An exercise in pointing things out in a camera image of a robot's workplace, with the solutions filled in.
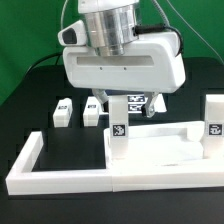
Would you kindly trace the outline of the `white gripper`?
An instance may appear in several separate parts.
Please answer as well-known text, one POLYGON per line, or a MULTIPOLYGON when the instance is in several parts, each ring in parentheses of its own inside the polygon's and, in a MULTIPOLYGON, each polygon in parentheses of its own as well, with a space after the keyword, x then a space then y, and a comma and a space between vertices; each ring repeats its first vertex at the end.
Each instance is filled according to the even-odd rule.
POLYGON ((97 55, 87 45, 87 32, 81 20, 61 30, 58 40, 64 47, 69 82, 78 88, 93 89, 101 105, 108 102, 104 90, 146 92, 141 111, 144 117, 151 118, 159 93, 173 93, 185 82, 180 41, 174 32, 143 34, 126 44, 122 55, 106 57, 97 55))

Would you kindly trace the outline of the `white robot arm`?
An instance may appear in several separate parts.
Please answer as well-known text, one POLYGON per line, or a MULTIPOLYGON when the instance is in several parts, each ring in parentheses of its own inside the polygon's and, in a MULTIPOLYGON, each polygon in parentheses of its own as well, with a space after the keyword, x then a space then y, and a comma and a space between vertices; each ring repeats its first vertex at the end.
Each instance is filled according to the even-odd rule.
POLYGON ((185 82, 180 32, 164 22, 143 25, 140 0, 78 0, 82 18, 58 33, 69 82, 88 88, 109 111, 108 90, 142 92, 142 114, 155 113, 161 93, 185 82))

